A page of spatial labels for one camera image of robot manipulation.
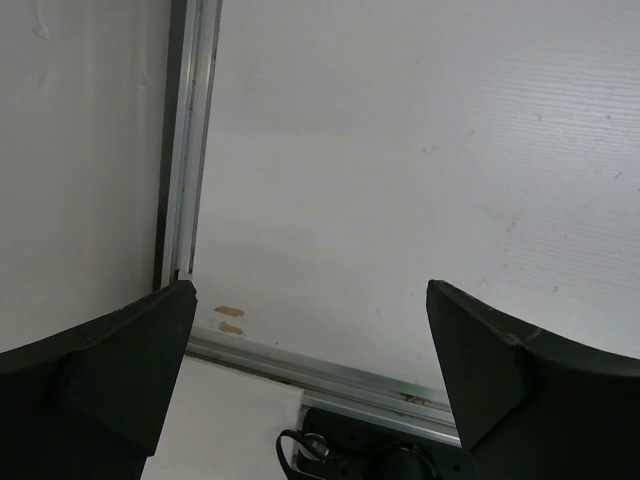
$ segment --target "white panel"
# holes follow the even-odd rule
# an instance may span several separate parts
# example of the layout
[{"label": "white panel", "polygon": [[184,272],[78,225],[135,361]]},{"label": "white panel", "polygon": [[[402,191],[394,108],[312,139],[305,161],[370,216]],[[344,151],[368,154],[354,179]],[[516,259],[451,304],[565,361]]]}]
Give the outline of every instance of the white panel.
[{"label": "white panel", "polygon": [[640,4],[228,0],[221,25],[199,325],[442,388],[442,278],[640,357]]},{"label": "white panel", "polygon": [[0,351],[149,293],[170,0],[5,0]]},{"label": "white panel", "polygon": [[301,397],[297,388],[185,358],[143,480],[281,480],[276,438],[295,428]]}]

